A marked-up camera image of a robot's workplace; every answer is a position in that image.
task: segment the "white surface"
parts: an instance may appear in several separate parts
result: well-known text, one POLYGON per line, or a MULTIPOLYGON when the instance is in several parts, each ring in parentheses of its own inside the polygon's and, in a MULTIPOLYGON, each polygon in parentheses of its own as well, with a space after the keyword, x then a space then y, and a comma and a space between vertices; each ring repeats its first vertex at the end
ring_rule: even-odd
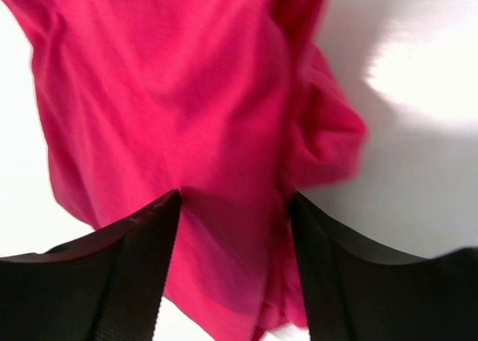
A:
MULTIPOLYGON (((320 46, 371 139, 354 181, 308 195, 408 252, 478 244, 478 0, 332 0, 320 46)), ((0 255, 90 231, 52 198, 29 49, 0 5, 0 255)), ((210 340, 168 301, 158 335, 210 340)), ((291 329, 276 335, 307 339, 291 329)))

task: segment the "crumpled cloth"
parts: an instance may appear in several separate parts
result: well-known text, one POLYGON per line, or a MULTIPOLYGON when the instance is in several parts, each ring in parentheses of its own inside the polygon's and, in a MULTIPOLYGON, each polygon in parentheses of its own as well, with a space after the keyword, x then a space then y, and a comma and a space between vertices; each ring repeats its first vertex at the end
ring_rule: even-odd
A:
POLYGON ((166 296, 218 341, 305 327, 286 204, 366 134, 311 42, 324 0, 3 1, 58 202, 101 228, 179 188, 166 296))

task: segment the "red fabric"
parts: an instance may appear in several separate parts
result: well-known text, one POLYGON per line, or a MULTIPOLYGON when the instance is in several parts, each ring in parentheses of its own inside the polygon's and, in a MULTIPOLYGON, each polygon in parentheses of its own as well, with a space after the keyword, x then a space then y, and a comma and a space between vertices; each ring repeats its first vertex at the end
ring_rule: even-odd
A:
POLYGON ((285 205, 365 134, 310 41, 323 0, 3 1, 58 202, 100 228, 179 188, 167 296, 218 341, 305 326, 285 205))

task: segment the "pink fabric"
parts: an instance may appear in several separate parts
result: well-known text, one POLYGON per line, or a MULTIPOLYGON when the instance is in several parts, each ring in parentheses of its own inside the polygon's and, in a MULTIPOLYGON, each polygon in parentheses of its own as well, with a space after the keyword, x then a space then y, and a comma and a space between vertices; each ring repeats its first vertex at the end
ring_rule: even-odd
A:
POLYGON ((305 327, 285 205, 365 135, 310 41, 323 0, 3 1, 58 202, 100 228, 179 188, 167 296, 218 341, 305 327))

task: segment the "black plastic part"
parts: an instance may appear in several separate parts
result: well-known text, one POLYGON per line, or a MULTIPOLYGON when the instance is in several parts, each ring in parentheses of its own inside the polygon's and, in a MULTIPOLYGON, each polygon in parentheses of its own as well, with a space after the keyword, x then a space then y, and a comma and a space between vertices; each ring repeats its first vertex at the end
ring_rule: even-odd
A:
POLYGON ((0 258, 0 340, 150 341, 180 208, 172 191, 45 254, 0 258))
POLYGON ((303 195, 289 212, 312 341, 478 340, 478 249, 423 260, 303 195))

